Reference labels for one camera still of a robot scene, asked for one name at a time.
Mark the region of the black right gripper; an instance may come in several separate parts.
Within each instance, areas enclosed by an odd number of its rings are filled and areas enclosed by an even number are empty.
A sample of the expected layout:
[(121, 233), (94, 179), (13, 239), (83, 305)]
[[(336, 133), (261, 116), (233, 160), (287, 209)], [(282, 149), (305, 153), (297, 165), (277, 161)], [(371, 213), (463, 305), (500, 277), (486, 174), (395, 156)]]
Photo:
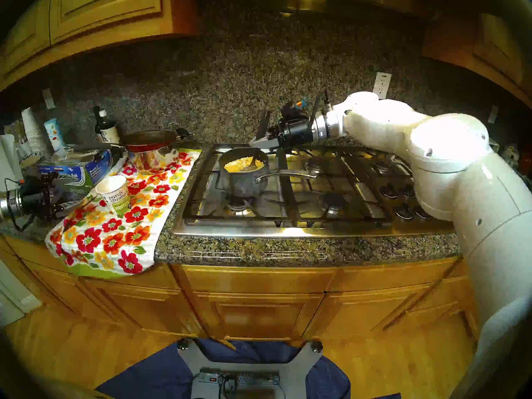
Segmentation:
[(249, 146), (259, 149), (281, 147), (288, 149), (314, 142), (312, 126), (308, 118), (291, 120), (279, 119), (275, 125), (268, 128), (268, 136), (254, 139)]

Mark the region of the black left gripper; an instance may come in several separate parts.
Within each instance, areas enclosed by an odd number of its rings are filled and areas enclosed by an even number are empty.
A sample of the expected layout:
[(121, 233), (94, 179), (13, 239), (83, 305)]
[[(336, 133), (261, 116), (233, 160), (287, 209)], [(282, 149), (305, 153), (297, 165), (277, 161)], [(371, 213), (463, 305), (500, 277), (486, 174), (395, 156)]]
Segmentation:
[(41, 220), (58, 220), (86, 206), (86, 198), (76, 201), (59, 200), (56, 186), (82, 186), (82, 180), (72, 175), (58, 175), (52, 183), (23, 183), (20, 188), (20, 216)]

